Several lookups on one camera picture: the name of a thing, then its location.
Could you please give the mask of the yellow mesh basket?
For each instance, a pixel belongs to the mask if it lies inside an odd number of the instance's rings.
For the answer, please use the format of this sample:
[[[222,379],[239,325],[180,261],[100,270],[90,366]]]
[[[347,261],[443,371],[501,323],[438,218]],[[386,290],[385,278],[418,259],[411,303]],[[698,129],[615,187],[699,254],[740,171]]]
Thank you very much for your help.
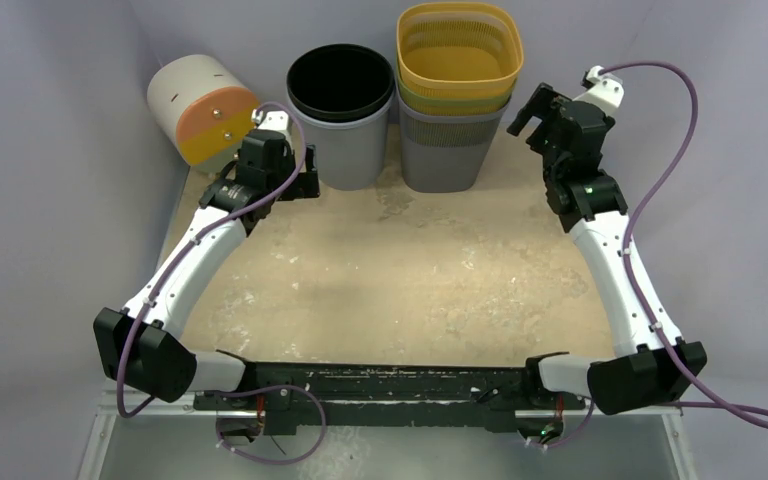
[[[510,92],[525,64],[518,27],[480,2],[412,6],[396,27],[399,77],[429,98],[478,99]]]

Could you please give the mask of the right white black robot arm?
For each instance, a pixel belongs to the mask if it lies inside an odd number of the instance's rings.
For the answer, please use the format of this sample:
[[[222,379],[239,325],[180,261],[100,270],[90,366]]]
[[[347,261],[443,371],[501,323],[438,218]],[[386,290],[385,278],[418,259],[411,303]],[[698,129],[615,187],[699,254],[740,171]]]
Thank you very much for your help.
[[[539,84],[507,131],[520,134],[542,158],[546,200],[593,277],[609,321],[614,355],[593,359],[546,354],[526,362],[524,399],[544,407],[560,393],[589,398],[605,414],[672,403],[707,363],[700,342],[686,342],[659,305],[646,271],[631,282],[625,266],[642,265],[631,240],[628,206],[617,181],[600,167],[601,148],[614,119],[598,106]]]

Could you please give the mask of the grey mesh basket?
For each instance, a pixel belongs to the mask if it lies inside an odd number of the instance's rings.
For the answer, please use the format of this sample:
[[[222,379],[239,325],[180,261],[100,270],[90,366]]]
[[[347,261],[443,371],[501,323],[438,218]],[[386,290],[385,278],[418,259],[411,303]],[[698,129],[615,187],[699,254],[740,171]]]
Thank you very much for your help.
[[[420,193],[470,189],[508,108],[486,114],[440,116],[420,113],[399,101],[401,170]]]

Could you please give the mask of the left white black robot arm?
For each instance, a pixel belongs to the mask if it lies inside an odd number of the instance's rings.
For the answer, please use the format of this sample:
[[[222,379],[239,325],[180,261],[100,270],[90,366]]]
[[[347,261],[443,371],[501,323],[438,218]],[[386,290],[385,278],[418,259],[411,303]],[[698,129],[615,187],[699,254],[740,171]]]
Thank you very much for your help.
[[[277,201],[320,194],[315,148],[294,151],[286,131],[255,129],[205,189],[192,221],[146,286],[123,307],[104,308],[93,322],[105,375],[116,383],[121,416],[131,387],[149,401],[174,402],[188,392],[219,391],[232,408],[257,399],[258,382],[242,358],[195,352],[180,337],[206,287]]]

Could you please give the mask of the green mesh basket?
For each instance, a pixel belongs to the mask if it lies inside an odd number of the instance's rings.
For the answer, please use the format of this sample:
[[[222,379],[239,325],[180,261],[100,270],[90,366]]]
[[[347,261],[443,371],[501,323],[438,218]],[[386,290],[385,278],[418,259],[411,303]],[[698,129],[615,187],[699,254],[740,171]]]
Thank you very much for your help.
[[[419,95],[398,78],[398,91],[402,102],[418,113],[432,116],[482,115],[499,111],[512,96],[513,87],[491,97],[474,99],[432,98]]]

